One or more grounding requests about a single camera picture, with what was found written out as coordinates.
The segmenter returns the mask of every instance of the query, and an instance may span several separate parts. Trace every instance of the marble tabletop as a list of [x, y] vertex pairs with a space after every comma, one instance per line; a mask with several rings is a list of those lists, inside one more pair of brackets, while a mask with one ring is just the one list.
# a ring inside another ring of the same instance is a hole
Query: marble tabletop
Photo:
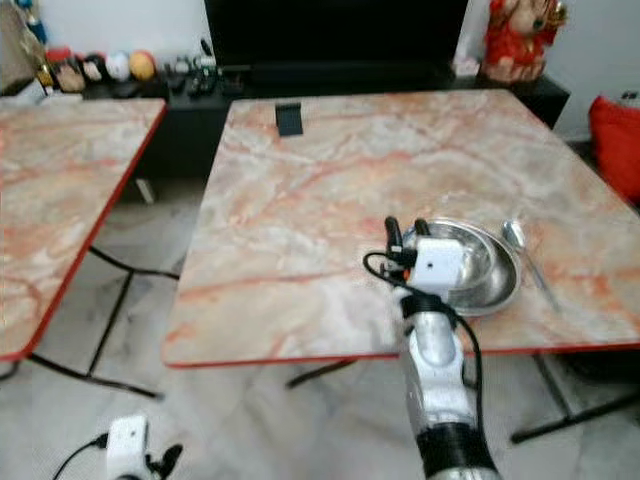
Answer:
[[486, 352], [640, 345], [640, 220], [507, 91], [304, 98], [301, 136], [277, 100], [229, 112], [170, 315], [172, 367], [393, 355], [399, 313], [362, 255], [383, 220], [519, 217], [531, 273], [471, 319]]
[[164, 110], [163, 100], [0, 109], [0, 360], [35, 348]]

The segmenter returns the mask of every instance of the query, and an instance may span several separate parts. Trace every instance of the black metal table leg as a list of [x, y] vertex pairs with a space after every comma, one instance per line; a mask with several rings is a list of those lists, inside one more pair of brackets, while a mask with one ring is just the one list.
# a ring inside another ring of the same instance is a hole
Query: black metal table leg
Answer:
[[40, 355], [32, 353], [29, 355], [29, 360], [32, 362], [41, 365], [49, 370], [53, 370], [56, 373], [61, 375], [65, 375], [67, 377], [75, 378], [76, 380], [80, 380], [86, 383], [92, 383], [94, 385], [101, 385], [103, 387], [115, 388], [117, 390], [124, 390], [130, 393], [136, 393], [138, 395], [142, 395], [144, 397], [153, 398], [154, 400], [161, 400], [163, 398], [163, 394], [152, 392], [150, 390], [145, 390], [144, 388], [136, 387], [135, 385], [129, 385], [127, 383], [116, 382], [114, 380], [107, 380], [104, 378], [94, 377], [90, 373], [81, 373], [76, 372], [70, 368], [64, 367], [58, 363], [52, 362]]
[[532, 440], [534, 438], [541, 437], [551, 432], [557, 432], [558, 430], [562, 430], [573, 425], [578, 425], [580, 423], [602, 417], [609, 413], [613, 413], [615, 411], [633, 405], [634, 403], [640, 402], [640, 390], [638, 390], [637, 392], [604, 403], [603, 405], [588, 408], [579, 413], [573, 413], [571, 412], [571, 409], [569, 408], [569, 405], [564, 398], [560, 387], [551, 375], [551, 372], [547, 368], [542, 357], [536, 354], [533, 356], [533, 358], [536, 362], [536, 365], [538, 366], [538, 370], [540, 371], [540, 374], [542, 375], [547, 388], [549, 389], [549, 392], [551, 393], [551, 396], [553, 397], [560, 410], [562, 410], [563, 416], [560, 420], [549, 422], [538, 427], [518, 430], [511, 435], [511, 442], [515, 445], [526, 442], [528, 440]]
[[104, 349], [109, 336], [111, 335], [111, 330], [113, 330], [113, 326], [118, 319], [118, 314], [120, 313], [120, 308], [122, 308], [122, 304], [124, 303], [124, 299], [127, 296], [127, 292], [129, 291], [129, 286], [131, 285], [131, 280], [133, 280], [133, 272], [127, 273], [127, 277], [124, 280], [124, 284], [120, 289], [120, 295], [116, 300], [115, 305], [111, 309], [111, 314], [109, 315], [109, 321], [107, 322], [107, 326], [102, 333], [102, 337], [100, 337], [100, 343], [98, 344], [98, 348], [93, 354], [93, 358], [91, 359], [91, 364], [89, 365], [89, 370], [87, 371], [88, 375], [92, 375], [96, 367], [98, 366], [98, 362], [100, 361], [100, 357], [102, 356], [102, 350]]
[[298, 375], [297, 377], [292, 378], [286, 383], [286, 387], [288, 389], [296, 388], [298, 385], [308, 382], [309, 380], [321, 377], [322, 375], [326, 375], [327, 373], [335, 372], [336, 370], [342, 370], [343, 368], [346, 368], [354, 363], [356, 363], [355, 360], [340, 360], [339, 362], [316, 368], [315, 370], [311, 370], [310, 372], [303, 373], [302, 375]]
[[6, 373], [3, 373], [2, 375], [0, 375], [0, 382], [4, 382], [5, 380], [9, 380], [16, 373], [18, 373], [18, 366], [19, 365], [20, 365], [20, 362], [13, 362], [11, 364], [11, 367], [9, 367], [9, 370]]
[[[98, 250], [93, 246], [89, 247], [89, 251], [93, 253], [95, 256], [97, 256], [98, 258], [100, 258], [101, 260], [109, 263], [110, 265], [113, 265], [114, 267], [127, 272], [125, 282], [122, 285], [120, 294], [118, 295], [115, 305], [111, 309], [107, 326], [105, 327], [105, 330], [102, 333], [102, 337], [100, 338], [100, 343], [98, 344], [98, 347], [96, 348], [96, 351], [93, 354], [93, 358], [91, 359], [91, 364], [89, 365], [89, 369], [85, 373], [78, 372], [76, 370], [67, 368], [51, 360], [48, 360], [35, 353], [30, 354], [28, 358], [29, 360], [36, 363], [37, 365], [41, 365], [61, 375], [66, 375], [67, 377], [75, 378], [76, 380], [80, 380], [82, 382], [91, 383], [94, 385], [101, 385], [103, 387], [115, 388], [117, 390], [124, 390], [126, 392], [135, 393], [135, 394], [142, 395], [144, 397], [153, 398], [156, 400], [162, 399], [163, 394], [161, 393], [152, 392], [150, 390], [136, 387], [135, 385], [130, 385], [128, 383], [122, 383], [122, 382], [117, 382], [115, 380], [108, 380], [104, 378], [94, 377], [93, 372], [98, 366], [98, 362], [102, 357], [102, 352], [104, 350], [104, 347], [107, 343], [107, 340], [109, 339], [109, 336], [111, 335], [111, 331], [115, 326], [116, 320], [118, 319], [120, 309], [122, 308], [124, 299], [127, 296], [127, 292], [129, 291], [129, 287], [131, 285], [131, 281], [133, 280], [133, 276], [134, 275], [155, 275], [155, 276], [171, 278], [173, 280], [179, 280], [180, 275], [178, 275], [177, 273], [166, 272], [162, 270], [147, 270], [142, 268], [135, 268], [119, 260], [116, 260], [115, 258], [111, 257], [110, 255], [107, 255], [106, 253], [102, 252], [101, 250]], [[0, 381], [11, 378], [13, 375], [16, 374], [17, 370], [18, 370], [18, 362], [15, 362], [12, 365], [11, 370], [9, 370], [9, 372], [7, 372], [6, 374], [0, 375]]]

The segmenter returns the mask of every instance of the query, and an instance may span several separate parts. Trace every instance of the tv stand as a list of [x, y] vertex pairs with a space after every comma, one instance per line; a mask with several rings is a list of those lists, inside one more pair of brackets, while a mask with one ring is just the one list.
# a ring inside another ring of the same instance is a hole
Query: tv stand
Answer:
[[[277, 80], [278, 75], [273, 72], [270, 78]], [[505, 88], [482, 77], [455, 78], [435, 72], [427, 77], [408, 80], [387, 78], [384, 81], [334, 81], [323, 84], [265, 81], [264, 70], [262, 73], [252, 73], [242, 91], [235, 94], [224, 94], [221, 82], [208, 96], [191, 98], [186, 89], [179, 94], [169, 93], [167, 114], [142, 155], [134, 172], [135, 177], [152, 180], [206, 179], [211, 171], [229, 106], [238, 99]], [[286, 70], [281, 70], [279, 75], [286, 75]], [[517, 84], [508, 89], [550, 128], [569, 98], [569, 92], [546, 76], [536, 82]], [[99, 99], [110, 98], [112, 94], [109, 85], [98, 84], [88, 86], [83, 96], [85, 99]]]

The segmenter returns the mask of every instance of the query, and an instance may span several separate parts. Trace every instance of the red cushion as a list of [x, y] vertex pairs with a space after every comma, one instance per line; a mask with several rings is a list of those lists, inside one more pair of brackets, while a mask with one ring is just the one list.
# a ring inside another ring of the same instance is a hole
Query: red cushion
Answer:
[[598, 97], [589, 119], [602, 177], [620, 195], [640, 203], [640, 109]]

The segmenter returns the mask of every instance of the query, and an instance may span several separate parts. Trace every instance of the marble floor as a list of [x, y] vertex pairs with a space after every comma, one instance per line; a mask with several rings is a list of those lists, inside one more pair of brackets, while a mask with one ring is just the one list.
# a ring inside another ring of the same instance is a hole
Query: marble floor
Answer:
[[[151, 206], [123, 197], [95, 244], [139, 267], [179, 271], [204, 185], [156, 188]], [[123, 280], [122, 272], [87, 256], [37, 352], [87, 368]], [[422, 478], [397, 362], [359, 362], [293, 391], [284, 383], [309, 365], [169, 370], [160, 345], [175, 288], [170, 279], [134, 279], [97, 369], [158, 389], [165, 399], [90, 386], [23, 362], [0, 385], [0, 479], [50, 479], [114, 418], [138, 412], [150, 419], [156, 456], [173, 443], [185, 447], [171, 480]], [[573, 408], [624, 389], [583, 384], [549, 360]], [[640, 410], [514, 447], [511, 432], [559, 412], [530, 357], [487, 357], [485, 365], [486, 427], [505, 479], [637, 478]], [[89, 451], [62, 478], [100, 480], [103, 467], [104, 452]]]

